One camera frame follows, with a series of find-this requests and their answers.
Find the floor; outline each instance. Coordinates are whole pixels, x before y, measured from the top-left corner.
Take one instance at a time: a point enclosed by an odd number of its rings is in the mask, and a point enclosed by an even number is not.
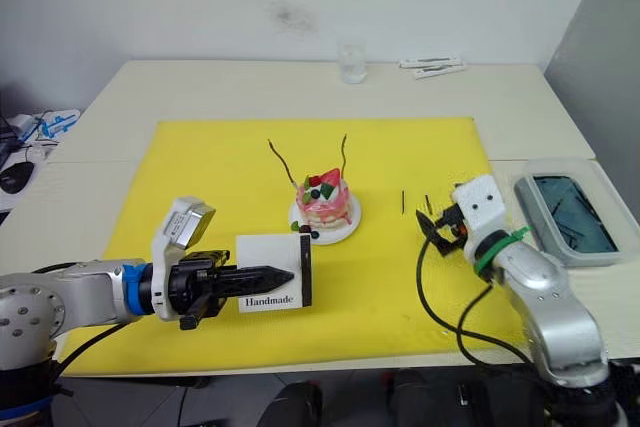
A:
[[[419,369],[457,408],[456,385],[479,378],[473,368]],[[324,396],[323,425],[391,427],[386,407],[386,370],[296,372],[211,377],[203,388],[189,388],[180,425],[217,420],[224,427],[254,427],[269,402],[286,384],[313,380]],[[522,425],[526,395],[513,383],[486,379],[497,425]],[[64,379],[72,398],[59,395],[53,405],[55,426],[176,426],[183,387],[135,382]],[[461,421],[455,425],[470,425]]]

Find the computer mouse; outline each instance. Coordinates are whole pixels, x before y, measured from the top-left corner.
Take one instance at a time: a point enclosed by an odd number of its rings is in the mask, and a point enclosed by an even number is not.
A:
[[[17,194],[27,185],[33,172],[33,162],[18,162],[0,172],[0,189]]]

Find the white table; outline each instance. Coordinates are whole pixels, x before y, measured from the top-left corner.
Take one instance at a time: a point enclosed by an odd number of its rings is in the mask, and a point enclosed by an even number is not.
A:
[[[516,225],[524,219],[511,185],[525,160],[594,157],[535,66],[472,66],[415,81],[395,65],[373,64],[363,84],[346,85],[332,63],[128,62],[0,226],[0,273],[100,258],[159,120],[457,116],[475,119]],[[633,315],[640,312],[640,261],[573,270],[571,280],[610,356],[640,355],[640,316]],[[511,360],[502,351],[480,355]],[[447,353],[243,372],[464,363]]]

